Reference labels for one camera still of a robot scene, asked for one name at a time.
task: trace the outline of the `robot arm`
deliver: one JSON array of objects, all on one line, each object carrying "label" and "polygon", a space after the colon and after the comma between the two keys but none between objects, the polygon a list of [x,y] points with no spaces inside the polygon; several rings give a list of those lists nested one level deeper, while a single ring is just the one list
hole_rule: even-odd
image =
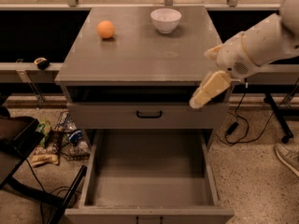
[{"label": "robot arm", "polygon": [[299,0],[283,0],[279,14],[240,32],[205,52],[220,71],[207,74],[190,100],[192,108],[200,108],[226,91],[232,79],[244,79],[258,73],[261,66],[280,59],[299,56]]}]

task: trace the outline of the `floor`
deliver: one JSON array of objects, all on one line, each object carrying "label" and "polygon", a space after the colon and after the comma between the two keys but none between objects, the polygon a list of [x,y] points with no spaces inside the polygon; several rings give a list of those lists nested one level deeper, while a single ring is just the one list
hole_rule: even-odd
[{"label": "floor", "polygon": [[[26,108],[11,107],[11,116],[32,116],[39,120],[48,119],[55,125],[63,108],[32,106]],[[223,143],[224,133],[235,122],[235,109],[232,107],[217,131],[209,158],[214,172],[216,186],[222,207],[231,208],[235,216],[229,224],[282,224],[299,223],[299,179],[275,153],[275,144],[281,142],[284,135],[276,117],[266,104],[253,107],[241,106],[238,115],[249,123],[249,132],[244,140],[255,139],[265,127],[263,135],[252,143],[228,146]],[[294,138],[287,144],[289,149],[299,151],[299,122],[288,120]],[[244,135],[246,123],[239,121],[239,126],[229,137],[234,142]],[[69,186],[81,165],[86,161],[67,161],[60,158],[60,164],[46,164],[34,168],[34,171],[46,191],[62,186]],[[24,163],[15,177],[32,187],[39,188],[27,163]],[[44,206],[44,223],[47,223],[50,209]],[[0,191],[0,223],[32,224],[43,223],[40,203],[24,199],[7,191]],[[60,224],[70,224],[63,217]]]}]

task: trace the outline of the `white bowl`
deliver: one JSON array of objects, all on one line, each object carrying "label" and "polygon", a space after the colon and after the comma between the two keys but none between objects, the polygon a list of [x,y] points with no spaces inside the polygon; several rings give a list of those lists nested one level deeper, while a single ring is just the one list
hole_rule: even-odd
[{"label": "white bowl", "polygon": [[154,27],[160,33],[169,34],[178,26],[181,14],[171,8],[160,8],[152,11],[150,17]]}]

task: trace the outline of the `gray tabletop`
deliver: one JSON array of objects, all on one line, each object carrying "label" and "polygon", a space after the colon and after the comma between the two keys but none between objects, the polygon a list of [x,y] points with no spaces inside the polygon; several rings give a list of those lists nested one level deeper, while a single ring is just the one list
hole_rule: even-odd
[{"label": "gray tabletop", "polygon": [[[150,13],[156,8],[92,8],[55,81],[197,82],[217,70],[204,56],[221,42],[205,7],[174,7],[182,18],[168,35],[151,23]],[[115,26],[115,35],[108,40],[96,31],[104,20]]]}]

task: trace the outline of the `drawer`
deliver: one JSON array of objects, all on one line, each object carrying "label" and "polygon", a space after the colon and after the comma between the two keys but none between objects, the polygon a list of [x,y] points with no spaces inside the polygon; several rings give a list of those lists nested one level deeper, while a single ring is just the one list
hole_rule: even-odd
[{"label": "drawer", "polygon": [[68,103],[82,129],[211,129],[221,126],[229,106],[215,103],[202,109],[188,105],[100,105]]},{"label": "drawer", "polygon": [[225,223],[206,144],[196,130],[103,130],[73,223]]}]

